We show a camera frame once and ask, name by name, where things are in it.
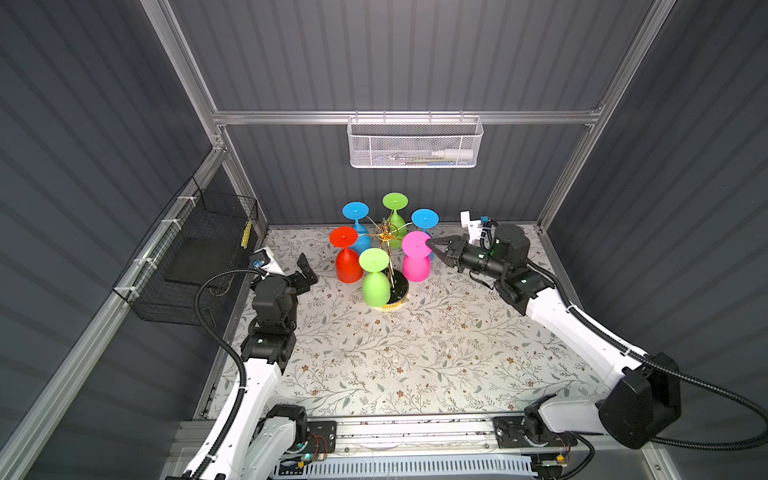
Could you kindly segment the pink wine glass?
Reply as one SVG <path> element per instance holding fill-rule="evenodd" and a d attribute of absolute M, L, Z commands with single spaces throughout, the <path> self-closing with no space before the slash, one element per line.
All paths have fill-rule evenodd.
<path fill-rule="evenodd" d="M 430 236 L 423 231 L 408 233 L 402 241 L 403 273 L 410 282 L 424 282 L 431 271 L 431 248 L 426 244 Z"/>

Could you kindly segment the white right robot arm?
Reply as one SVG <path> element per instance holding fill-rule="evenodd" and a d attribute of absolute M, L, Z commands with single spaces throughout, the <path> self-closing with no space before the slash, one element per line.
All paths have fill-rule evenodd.
<path fill-rule="evenodd" d="M 543 325 L 585 360 L 607 387 L 605 394 L 568 397 L 546 394 L 528 405 L 518 426 L 533 446 L 563 433 L 608 435 L 639 449 L 682 413 L 676 363 L 659 354 L 655 369 L 631 358 L 633 347 L 569 302 L 559 282 L 528 257 L 530 241 L 521 227 L 500 224 L 487 248 L 466 234 L 429 239 L 437 258 L 492 289 L 519 313 Z"/>

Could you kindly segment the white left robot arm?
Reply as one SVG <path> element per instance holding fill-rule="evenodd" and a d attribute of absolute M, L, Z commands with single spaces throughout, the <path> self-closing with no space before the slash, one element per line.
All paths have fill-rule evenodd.
<path fill-rule="evenodd" d="M 181 479 L 268 479 L 281 469 L 298 469 L 312 462 L 312 455 L 304 451 L 308 443 L 306 410 L 278 404 L 263 412 L 296 344 L 297 297 L 318 282 L 305 254 L 298 257 L 297 265 L 299 270 L 286 276 L 271 250 L 262 248 L 251 256 L 248 267 L 218 273 L 197 290 L 193 300 L 196 318 L 234 361 L 238 384 L 225 402 L 229 412 L 218 417 Z M 251 288 L 256 310 L 239 350 L 206 322 L 200 307 L 210 284 L 235 274 L 254 277 Z"/>

